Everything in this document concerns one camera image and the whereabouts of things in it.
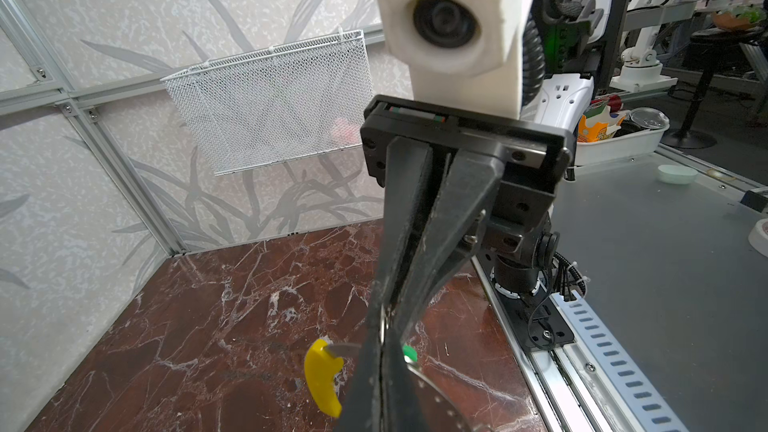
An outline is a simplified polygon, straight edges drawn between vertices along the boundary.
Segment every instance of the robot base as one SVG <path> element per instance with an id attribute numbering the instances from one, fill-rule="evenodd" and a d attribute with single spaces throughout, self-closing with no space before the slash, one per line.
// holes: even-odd
<path id="1" fill-rule="evenodd" d="M 610 80 L 610 86 L 627 92 L 669 89 L 677 83 L 677 77 L 661 75 L 661 63 L 648 67 L 621 67 L 621 74 Z"/>

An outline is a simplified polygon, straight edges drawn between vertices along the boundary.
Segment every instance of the brown marble tabletop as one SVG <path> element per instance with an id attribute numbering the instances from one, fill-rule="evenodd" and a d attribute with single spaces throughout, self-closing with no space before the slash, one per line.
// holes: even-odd
<path id="1" fill-rule="evenodd" d="M 331 430 L 303 357 L 317 338 L 361 341 L 380 235 L 366 222 L 169 259 L 27 430 Z M 545 430 L 471 266 L 411 345 L 471 424 Z"/>

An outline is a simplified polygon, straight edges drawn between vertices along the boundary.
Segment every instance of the white container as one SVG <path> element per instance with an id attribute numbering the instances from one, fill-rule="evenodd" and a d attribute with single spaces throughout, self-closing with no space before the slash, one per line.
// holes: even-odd
<path id="1" fill-rule="evenodd" d="M 669 129 L 643 130 L 600 142 L 576 142 L 576 165 L 588 166 L 617 158 L 646 156 L 654 153 L 661 136 Z"/>

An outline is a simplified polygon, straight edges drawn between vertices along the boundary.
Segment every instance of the wire mesh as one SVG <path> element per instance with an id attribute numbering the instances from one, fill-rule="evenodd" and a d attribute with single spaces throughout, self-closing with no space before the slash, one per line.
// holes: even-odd
<path id="1" fill-rule="evenodd" d="M 361 30 L 204 62 L 163 81 L 217 176 L 359 145 L 373 96 Z"/>

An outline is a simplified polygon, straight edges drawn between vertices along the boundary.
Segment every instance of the gray table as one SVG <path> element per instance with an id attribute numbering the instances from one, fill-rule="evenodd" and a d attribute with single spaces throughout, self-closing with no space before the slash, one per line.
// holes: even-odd
<path id="1" fill-rule="evenodd" d="M 658 182 L 664 163 L 653 154 L 563 182 L 558 249 L 689 430 L 768 430 L 768 258 L 747 241 L 765 215 L 705 175 Z"/>

